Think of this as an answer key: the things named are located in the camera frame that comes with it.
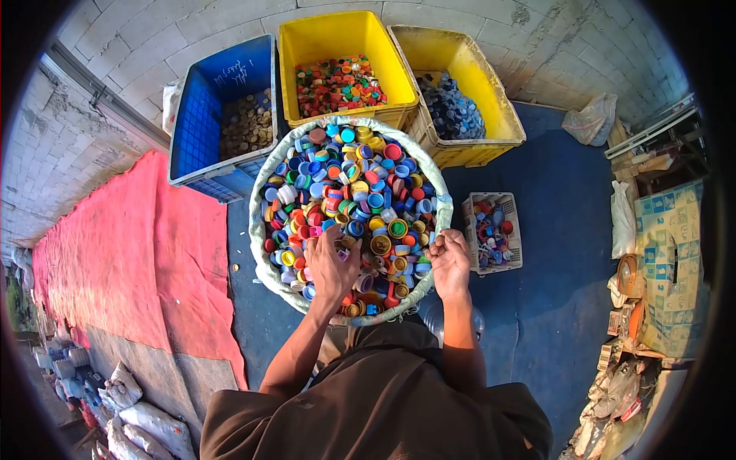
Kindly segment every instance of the pile of bottle caps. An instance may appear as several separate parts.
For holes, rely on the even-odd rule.
[[[513,256],[506,238],[514,231],[514,225],[506,220],[503,207],[493,200],[473,202],[475,233],[478,236],[478,265],[506,265]]]
[[[431,269],[423,254],[435,238],[434,187],[397,141],[368,127],[312,129],[289,148],[261,197],[263,249],[281,281],[308,301],[317,292],[304,249],[333,225],[342,232],[335,247],[343,261],[363,240],[361,274],[341,314],[393,308]]]
[[[364,54],[319,60],[295,71],[303,118],[386,104],[386,94]]]
[[[468,99],[459,89],[458,81],[444,72],[437,83],[425,74],[418,77],[425,103],[439,138],[445,141],[458,139],[485,139],[486,126],[475,101]]]
[[[222,108],[220,161],[268,147],[274,140],[271,88]]]

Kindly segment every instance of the brown shirt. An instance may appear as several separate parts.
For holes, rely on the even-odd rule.
[[[202,459],[546,459],[552,430],[523,383],[470,397],[451,389],[422,353],[363,349],[280,403],[217,392]],[[528,449],[524,438],[533,446]]]

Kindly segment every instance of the hand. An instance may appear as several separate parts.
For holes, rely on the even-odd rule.
[[[355,243],[350,250],[350,257],[343,262],[335,251],[335,240],[341,237],[339,226],[328,227],[319,238],[307,240],[307,250],[304,252],[316,289],[311,308],[329,310],[324,313],[330,316],[337,312],[361,272],[363,240],[359,239]]]
[[[432,263],[434,285],[442,300],[469,295],[470,248],[461,231],[448,228],[440,232],[425,256]]]

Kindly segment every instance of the brick wall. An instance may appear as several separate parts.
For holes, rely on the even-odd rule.
[[[3,154],[0,254],[33,247],[74,205],[151,147],[92,112],[88,97],[40,66]]]
[[[613,92],[621,118],[638,122],[687,92],[637,0],[83,0],[59,38],[159,122],[163,86],[190,64],[284,21],[347,10],[466,32],[515,99],[569,108]]]

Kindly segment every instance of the red tarp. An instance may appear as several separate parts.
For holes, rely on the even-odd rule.
[[[147,152],[62,217],[33,248],[35,288],[87,344],[93,325],[168,353],[245,364],[230,332],[227,207],[166,182],[168,157]]]

